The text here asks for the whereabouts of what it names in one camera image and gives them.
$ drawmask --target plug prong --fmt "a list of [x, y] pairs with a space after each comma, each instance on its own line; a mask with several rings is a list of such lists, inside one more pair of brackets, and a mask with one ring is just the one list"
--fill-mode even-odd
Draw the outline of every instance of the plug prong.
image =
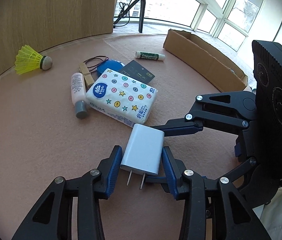
[[131, 179], [131, 174], [132, 174], [132, 170], [130, 171], [130, 174], [129, 174], [129, 178], [128, 178], [127, 186], [129, 185], [129, 182], [130, 182], [130, 179]]
[[145, 173], [143, 173], [143, 178], [142, 178], [142, 181], [141, 181], [140, 189], [142, 189], [142, 187], [143, 187], [144, 179], [145, 179]]

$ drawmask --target shuttlecock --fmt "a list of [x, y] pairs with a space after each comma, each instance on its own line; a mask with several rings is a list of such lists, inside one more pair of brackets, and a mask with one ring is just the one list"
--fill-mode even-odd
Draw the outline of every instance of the shuttlecock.
[[52, 67], [52, 59], [49, 56], [42, 56], [29, 45], [22, 46], [16, 56], [15, 70], [17, 74], [23, 74], [40, 68], [47, 70]]

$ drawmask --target blue logo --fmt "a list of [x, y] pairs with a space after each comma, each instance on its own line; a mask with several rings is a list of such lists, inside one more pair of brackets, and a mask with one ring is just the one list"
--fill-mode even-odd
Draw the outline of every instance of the blue logo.
[[94, 87], [93, 87], [93, 94], [95, 95], [95, 97], [97, 98], [102, 98], [105, 96], [106, 93], [106, 88], [107, 88], [107, 84], [104, 83], [97, 83]]

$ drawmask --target black tripod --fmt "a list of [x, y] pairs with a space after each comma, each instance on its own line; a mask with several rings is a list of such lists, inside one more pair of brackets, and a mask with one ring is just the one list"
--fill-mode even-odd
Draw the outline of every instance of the black tripod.
[[115, 28], [116, 24], [121, 20], [129, 11], [132, 9], [139, 1], [141, 1], [140, 8], [140, 20], [139, 20], [139, 32], [142, 33], [143, 30], [143, 21], [144, 21], [144, 13], [145, 13], [145, 0], [134, 0], [123, 12], [118, 15], [118, 18], [113, 23], [113, 28]]

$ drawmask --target glue stick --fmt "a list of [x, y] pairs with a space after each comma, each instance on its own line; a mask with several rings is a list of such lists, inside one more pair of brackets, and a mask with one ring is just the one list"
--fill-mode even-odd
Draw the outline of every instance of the glue stick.
[[164, 54], [156, 54], [149, 52], [136, 52], [136, 58], [145, 58], [145, 59], [153, 59], [153, 60], [165, 60]]
[[81, 73], [74, 73], [71, 77], [71, 96], [72, 103], [75, 106], [75, 116], [83, 119], [88, 115], [85, 103], [85, 83]]

